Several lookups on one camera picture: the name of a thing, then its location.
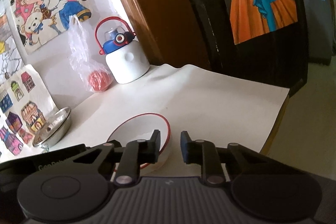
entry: red bottle handle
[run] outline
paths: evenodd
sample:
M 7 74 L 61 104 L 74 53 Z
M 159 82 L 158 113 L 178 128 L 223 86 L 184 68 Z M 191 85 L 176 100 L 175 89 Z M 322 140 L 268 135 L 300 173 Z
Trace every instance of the red bottle handle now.
M 132 31 L 132 29 L 128 25 L 128 23 L 125 20 L 121 19 L 120 17 L 107 17 L 107 18 L 104 18 L 101 22 L 98 23 L 98 25 L 96 27 L 96 31 L 94 33 L 94 36 L 96 38 L 96 42 L 97 42 L 98 46 L 100 47 L 100 51 L 99 51 L 100 55 L 104 55 L 104 54 L 106 54 L 106 52 L 104 51 L 103 47 L 101 46 L 101 44 L 100 44 L 100 42 L 98 40 L 97 32 L 98 32 L 99 27 L 102 26 L 105 22 L 107 22 L 109 20 L 118 20 L 118 21 L 120 21 L 121 23 L 123 23 L 126 26 L 126 28 L 128 29 L 129 32 L 132 32 L 134 34 L 134 36 L 136 36 L 135 32 Z

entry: orange skirt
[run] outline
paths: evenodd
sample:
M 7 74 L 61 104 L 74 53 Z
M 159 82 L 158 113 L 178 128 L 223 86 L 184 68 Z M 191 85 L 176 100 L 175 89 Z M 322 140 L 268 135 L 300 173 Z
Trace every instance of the orange skirt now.
M 271 6 L 277 29 L 297 22 L 295 0 L 276 0 Z M 253 6 L 253 0 L 232 0 L 230 21 L 235 44 L 269 32 L 267 20 Z

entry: ribbed gray panel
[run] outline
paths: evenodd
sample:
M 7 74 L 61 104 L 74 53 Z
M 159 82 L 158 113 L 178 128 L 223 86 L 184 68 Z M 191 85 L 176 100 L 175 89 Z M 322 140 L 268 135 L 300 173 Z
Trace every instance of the ribbed gray panel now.
M 266 224 L 229 200 L 222 189 L 198 178 L 142 178 L 135 187 L 119 189 L 96 215 L 76 224 Z M 29 220 L 26 224 L 42 224 Z M 304 220 L 296 224 L 314 224 Z

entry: blue house drawing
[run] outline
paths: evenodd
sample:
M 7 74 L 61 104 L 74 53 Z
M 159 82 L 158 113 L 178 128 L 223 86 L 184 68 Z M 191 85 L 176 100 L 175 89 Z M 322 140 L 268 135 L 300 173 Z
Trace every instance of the blue house drawing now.
M 0 108 L 3 113 L 5 113 L 7 110 L 9 110 L 13 106 L 12 100 L 9 97 L 9 94 L 6 90 L 4 90 L 0 94 Z

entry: white thermos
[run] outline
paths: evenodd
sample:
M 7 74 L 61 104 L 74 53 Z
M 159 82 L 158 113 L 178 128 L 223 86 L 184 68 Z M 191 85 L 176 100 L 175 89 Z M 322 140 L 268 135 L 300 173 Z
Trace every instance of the white thermos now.
M 123 23 L 105 33 L 106 42 L 101 46 L 97 32 L 99 27 L 109 20 L 117 20 Z M 98 23 L 95 31 L 96 41 L 100 47 L 99 54 L 106 55 L 106 63 L 109 66 L 115 80 L 120 84 L 130 83 L 143 76 L 150 64 L 139 43 L 135 40 L 135 33 L 130 26 L 119 17 L 108 17 Z

